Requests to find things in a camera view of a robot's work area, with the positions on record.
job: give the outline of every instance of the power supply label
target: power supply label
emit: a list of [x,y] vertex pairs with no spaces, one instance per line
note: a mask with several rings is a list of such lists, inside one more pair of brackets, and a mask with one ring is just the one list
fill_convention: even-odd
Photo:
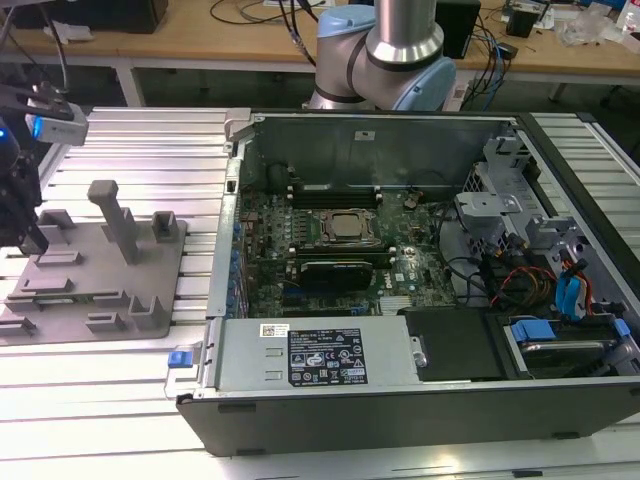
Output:
[[289,330],[289,383],[326,387],[368,383],[359,328]]

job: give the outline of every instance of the gray peg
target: gray peg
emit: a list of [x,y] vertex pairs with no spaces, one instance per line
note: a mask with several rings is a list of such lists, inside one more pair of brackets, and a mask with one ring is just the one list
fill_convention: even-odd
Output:
[[127,265],[133,265],[138,258],[136,231],[127,224],[116,196],[118,184],[113,180],[94,180],[89,187],[87,197],[91,203],[102,210],[111,235],[118,244]]

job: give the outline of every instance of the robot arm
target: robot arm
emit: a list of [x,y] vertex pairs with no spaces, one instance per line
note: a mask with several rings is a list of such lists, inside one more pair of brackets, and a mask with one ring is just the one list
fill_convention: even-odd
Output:
[[435,0],[346,5],[318,22],[312,109],[436,110],[455,81]]
[[[27,104],[19,97],[26,97]],[[25,113],[38,141],[82,145],[87,135],[82,110],[48,84],[34,91],[0,85],[0,108]],[[38,165],[30,152],[20,150],[0,117],[0,247],[19,246],[26,254],[47,250],[49,243],[36,224],[35,208],[41,204]]]

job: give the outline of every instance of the cpu socket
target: cpu socket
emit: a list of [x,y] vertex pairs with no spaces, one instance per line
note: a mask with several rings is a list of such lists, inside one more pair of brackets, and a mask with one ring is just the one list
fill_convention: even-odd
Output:
[[376,241],[366,210],[331,210],[320,215],[322,243],[372,243]]

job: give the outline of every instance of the motherboard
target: motherboard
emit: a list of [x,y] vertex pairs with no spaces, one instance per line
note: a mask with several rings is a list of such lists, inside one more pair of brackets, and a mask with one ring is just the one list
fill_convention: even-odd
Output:
[[433,243],[443,205],[422,197],[389,190],[327,201],[245,190],[248,316],[396,315],[455,304]]

